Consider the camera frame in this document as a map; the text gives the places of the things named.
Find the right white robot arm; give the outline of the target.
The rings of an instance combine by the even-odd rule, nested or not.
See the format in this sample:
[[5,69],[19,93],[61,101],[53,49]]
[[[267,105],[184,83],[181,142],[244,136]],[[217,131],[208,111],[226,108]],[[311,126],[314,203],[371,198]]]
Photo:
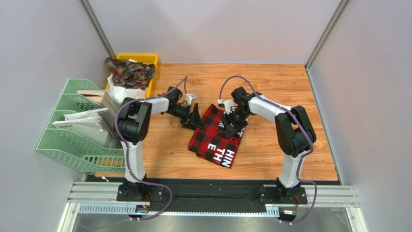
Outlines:
[[276,126],[279,146],[284,153],[282,169],[276,180],[276,197],[281,202],[294,200],[300,188],[300,173],[306,155],[313,151],[316,134],[304,107],[290,107],[272,101],[260,93],[247,93],[243,87],[232,92],[231,100],[218,100],[225,109],[221,116],[226,139],[247,126],[250,115],[260,115]]

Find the red black plaid shirt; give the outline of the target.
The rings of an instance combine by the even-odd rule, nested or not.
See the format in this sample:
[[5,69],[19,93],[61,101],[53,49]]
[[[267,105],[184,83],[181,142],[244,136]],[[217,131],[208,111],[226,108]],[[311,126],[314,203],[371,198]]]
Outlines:
[[220,134],[225,133],[221,116],[225,111],[211,104],[202,116],[205,128],[197,128],[189,141],[188,150],[197,157],[203,158],[221,167],[231,168],[240,146],[245,129],[225,138]]

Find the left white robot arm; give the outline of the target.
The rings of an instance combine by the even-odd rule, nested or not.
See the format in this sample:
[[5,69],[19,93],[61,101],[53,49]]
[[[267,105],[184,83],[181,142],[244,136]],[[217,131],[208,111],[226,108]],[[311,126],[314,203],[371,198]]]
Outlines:
[[170,114],[180,119],[183,128],[203,129],[198,104],[193,103],[196,94],[182,93],[177,87],[169,87],[167,93],[147,99],[126,98],[115,117],[114,129],[118,133],[123,150],[126,171],[118,188],[118,201],[142,200],[148,195],[147,173],[143,161],[143,144],[148,134],[152,115]]

